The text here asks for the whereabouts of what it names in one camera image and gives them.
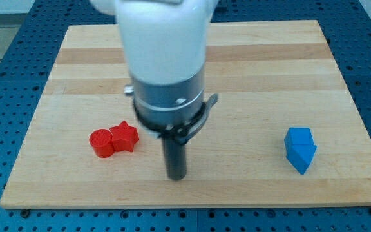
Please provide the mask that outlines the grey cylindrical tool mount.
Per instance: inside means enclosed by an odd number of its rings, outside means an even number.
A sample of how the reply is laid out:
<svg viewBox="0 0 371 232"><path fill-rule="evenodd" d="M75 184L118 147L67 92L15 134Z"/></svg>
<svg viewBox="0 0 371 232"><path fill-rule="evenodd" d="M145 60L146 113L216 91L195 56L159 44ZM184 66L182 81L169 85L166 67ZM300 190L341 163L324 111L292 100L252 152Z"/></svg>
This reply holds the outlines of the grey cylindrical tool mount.
<svg viewBox="0 0 371 232"><path fill-rule="evenodd" d="M133 98L137 120L162 139L186 144L204 126L218 94L204 101L204 68L184 81L146 83L134 75L124 94Z"/></svg>

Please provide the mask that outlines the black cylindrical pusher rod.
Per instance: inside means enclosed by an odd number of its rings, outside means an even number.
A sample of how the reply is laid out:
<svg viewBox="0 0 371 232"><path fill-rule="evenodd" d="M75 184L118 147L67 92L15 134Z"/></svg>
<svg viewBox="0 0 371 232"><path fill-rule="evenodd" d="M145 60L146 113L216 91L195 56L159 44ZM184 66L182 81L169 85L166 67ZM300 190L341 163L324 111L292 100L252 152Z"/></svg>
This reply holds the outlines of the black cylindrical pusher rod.
<svg viewBox="0 0 371 232"><path fill-rule="evenodd" d="M186 146L173 139L162 139L162 148L167 176L171 180L181 180L187 174Z"/></svg>

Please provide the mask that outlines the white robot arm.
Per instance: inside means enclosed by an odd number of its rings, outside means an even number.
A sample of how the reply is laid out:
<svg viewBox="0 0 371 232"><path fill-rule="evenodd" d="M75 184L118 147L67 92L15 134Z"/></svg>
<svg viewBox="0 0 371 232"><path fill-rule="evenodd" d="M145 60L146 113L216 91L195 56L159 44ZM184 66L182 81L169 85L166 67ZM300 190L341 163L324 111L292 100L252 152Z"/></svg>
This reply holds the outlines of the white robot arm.
<svg viewBox="0 0 371 232"><path fill-rule="evenodd" d="M162 140L166 173L187 173L186 144L204 126L218 94L204 100L207 29L217 1L90 0L119 27L138 121Z"/></svg>

